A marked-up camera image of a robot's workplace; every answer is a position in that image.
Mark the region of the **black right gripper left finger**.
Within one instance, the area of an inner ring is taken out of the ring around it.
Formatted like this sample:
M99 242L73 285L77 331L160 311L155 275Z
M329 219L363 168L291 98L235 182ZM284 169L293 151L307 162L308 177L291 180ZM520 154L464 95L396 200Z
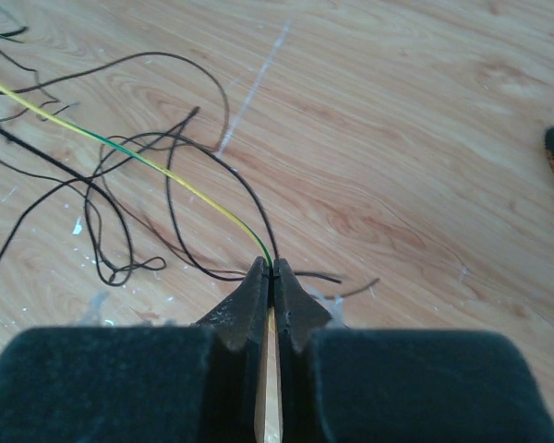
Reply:
M0 442L260 442L270 270L189 326L47 327L0 355Z

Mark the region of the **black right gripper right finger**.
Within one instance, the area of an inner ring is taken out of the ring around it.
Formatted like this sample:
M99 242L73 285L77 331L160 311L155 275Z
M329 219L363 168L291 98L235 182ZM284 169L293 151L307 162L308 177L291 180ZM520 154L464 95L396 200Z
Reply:
M351 329L273 265L285 442L554 442L518 348L470 329Z

